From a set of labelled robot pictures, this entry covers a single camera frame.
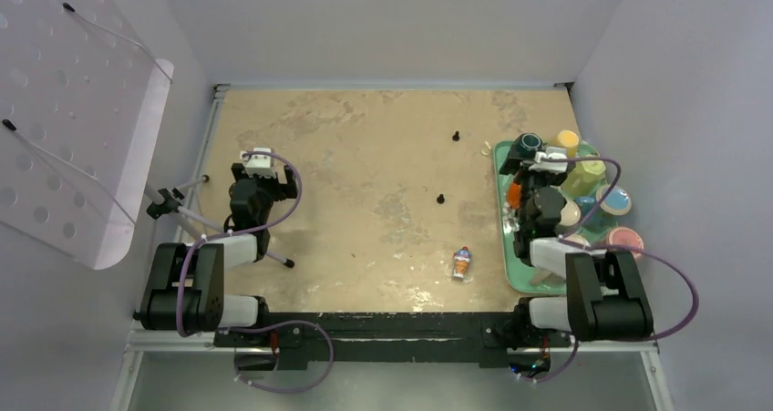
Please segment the orange mug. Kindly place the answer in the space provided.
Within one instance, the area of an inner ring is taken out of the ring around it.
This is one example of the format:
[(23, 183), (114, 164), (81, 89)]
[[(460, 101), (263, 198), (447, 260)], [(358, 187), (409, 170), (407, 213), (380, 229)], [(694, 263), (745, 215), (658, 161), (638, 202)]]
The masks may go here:
[(520, 200), (521, 200), (520, 184), (516, 182), (512, 182), (506, 191), (505, 199), (508, 205), (512, 209), (514, 210), (518, 209), (520, 207)]

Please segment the yellow mug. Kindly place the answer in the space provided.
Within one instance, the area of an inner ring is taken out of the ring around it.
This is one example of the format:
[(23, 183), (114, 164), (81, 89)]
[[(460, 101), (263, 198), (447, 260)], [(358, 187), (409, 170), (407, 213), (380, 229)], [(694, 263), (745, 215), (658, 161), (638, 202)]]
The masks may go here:
[(576, 157), (580, 143), (581, 139), (575, 132), (565, 129), (561, 130), (551, 138), (549, 145), (551, 147), (564, 149), (566, 156), (571, 159)]

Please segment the blue glass mug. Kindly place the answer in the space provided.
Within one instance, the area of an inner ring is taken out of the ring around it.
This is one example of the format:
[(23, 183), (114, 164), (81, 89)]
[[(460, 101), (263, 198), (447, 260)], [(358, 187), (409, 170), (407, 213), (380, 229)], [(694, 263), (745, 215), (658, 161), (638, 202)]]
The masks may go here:
[[(579, 196), (574, 199), (584, 219), (608, 189), (607, 185), (599, 186), (589, 196)], [(619, 186), (615, 186), (607, 198), (601, 203), (599, 209), (588, 217), (582, 228), (587, 231), (602, 233), (610, 230), (617, 224), (617, 218), (627, 214), (633, 206), (630, 194)]]

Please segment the tall coral pattern mug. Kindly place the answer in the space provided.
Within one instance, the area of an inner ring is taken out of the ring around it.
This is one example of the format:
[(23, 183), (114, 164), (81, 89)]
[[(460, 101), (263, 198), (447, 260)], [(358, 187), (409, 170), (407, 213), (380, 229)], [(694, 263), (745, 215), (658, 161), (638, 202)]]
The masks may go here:
[(567, 200), (560, 212), (560, 216), (558, 227), (562, 231), (568, 231), (581, 220), (582, 211), (573, 200)]

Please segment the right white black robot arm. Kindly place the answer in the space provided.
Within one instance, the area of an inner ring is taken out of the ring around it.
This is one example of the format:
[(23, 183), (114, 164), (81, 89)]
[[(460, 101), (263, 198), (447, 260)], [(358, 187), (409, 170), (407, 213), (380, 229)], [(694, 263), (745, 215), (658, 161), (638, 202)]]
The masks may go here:
[(512, 319), (514, 337), (534, 344), (547, 330), (579, 340), (644, 340), (654, 317), (634, 256), (619, 248), (593, 249), (560, 232), (567, 200), (557, 190), (572, 159), (558, 151), (509, 155), (499, 173), (520, 188), (512, 249), (524, 264), (563, 278), (563, 297), (532, 297)]

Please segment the dark green mug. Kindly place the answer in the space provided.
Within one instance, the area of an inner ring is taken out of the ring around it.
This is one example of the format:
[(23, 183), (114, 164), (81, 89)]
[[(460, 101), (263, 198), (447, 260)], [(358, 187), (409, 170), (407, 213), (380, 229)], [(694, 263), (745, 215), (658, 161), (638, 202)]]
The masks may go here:
[(532, 160), (541, 151), (543, 141), (534, 133), (523, 133), (511, 144), (508, 157), (510, 159)]

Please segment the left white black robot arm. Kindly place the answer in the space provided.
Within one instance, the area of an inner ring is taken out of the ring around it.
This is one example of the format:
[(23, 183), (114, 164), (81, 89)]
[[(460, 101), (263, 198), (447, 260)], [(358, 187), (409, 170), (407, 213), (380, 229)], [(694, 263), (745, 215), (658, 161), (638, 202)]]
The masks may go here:
[(133, 314), (144, 329), (175, 331), (183, 337), (220, 328), (236, 328), (250, 346), (266, 343), (272, 322), (264, 315), (259, 296), (225, 292), (227, 269), (271, 258), (287, 268), (292, 259), (271, 252), (273, 205), (283, 200), (300, 201), (296, 169), (283, 166), (284, 180), (275, 171), (263, 174), (245, 165), (232, 165), (234, 182), (229, 188), (230, 214), (224, 231), (195, 247), (191, 243), (165, 242), (153, 254), (149, 277), (139, 309)]

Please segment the light green faceted mug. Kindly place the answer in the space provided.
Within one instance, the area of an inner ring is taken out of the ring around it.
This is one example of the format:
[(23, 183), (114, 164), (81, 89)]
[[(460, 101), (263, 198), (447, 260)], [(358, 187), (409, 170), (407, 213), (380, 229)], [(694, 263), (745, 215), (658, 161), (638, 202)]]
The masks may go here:
[(560, 190), (564, 196), (572, 199), (590, 196), (605, 177), (606, 166), (603, 161), (570, 162), (567, 167), (567, 177), (560, 185)]

